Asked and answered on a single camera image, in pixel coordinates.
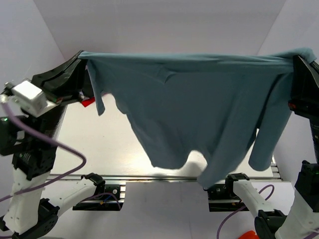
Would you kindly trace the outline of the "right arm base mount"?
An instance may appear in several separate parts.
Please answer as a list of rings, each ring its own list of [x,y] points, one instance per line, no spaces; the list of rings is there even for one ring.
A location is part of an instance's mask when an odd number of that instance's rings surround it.
[[[234,193],[231,193],[225,184],[215,184],[209,189],[203,189],[208,196],[210,212],[234,212],[241,207],[248,211],[245,204]]]

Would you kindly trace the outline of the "teal blue t-shirt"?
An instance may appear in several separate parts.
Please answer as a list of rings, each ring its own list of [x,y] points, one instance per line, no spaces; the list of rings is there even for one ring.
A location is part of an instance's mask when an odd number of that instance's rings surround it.
[[[115,98],[153,167],[180,169],[192,151],[207,166],[205,188],[234,171],[246,155],[266,170],[290,118],[293,57],[310,48],[265,56],[115,54],[84,51],[98,115]]]

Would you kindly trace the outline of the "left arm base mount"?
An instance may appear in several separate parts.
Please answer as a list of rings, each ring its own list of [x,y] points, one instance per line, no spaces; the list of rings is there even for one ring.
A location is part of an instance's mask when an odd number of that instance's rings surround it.
[[[120,211],[125,199],[125,184],[105,184],[94,198],[82,201],[72,208],[73,211]]]

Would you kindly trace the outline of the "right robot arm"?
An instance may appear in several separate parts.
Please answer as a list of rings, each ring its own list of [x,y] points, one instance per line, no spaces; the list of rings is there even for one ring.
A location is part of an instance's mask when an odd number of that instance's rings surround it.
[[[293,57],[294,75],[289,108],[310,122],[315,156],[319,155],[319,65],[308,63],[301,56]],[[226,195],[238,198],[254,218],[254,230],[242,239],[317,239],[319,237],[319,164],[302,162],[293,192],[288,200],[287,214],[276,209],[261,192],[272,184],[256,190],[245,174],[230,174],[225,180]]]

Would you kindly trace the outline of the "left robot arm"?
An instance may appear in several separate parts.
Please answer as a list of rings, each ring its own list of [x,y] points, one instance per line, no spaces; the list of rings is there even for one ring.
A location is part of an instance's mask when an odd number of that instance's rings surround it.
[[[9,208],[0,219],[2,231],[14,239],[37,239],[48,234],[58,218],[78,203],[99,199],[105,181],[95,173],[83,175],[74,188],[54,199],[43,198],[59,143],[54,135],[68,104],[83,101],[86,60],[76,54],[60,66],[19,84],[6,83],[0,103],[19,105],[22,115],[0,119],[0,153],[12,156],[13,186]]]

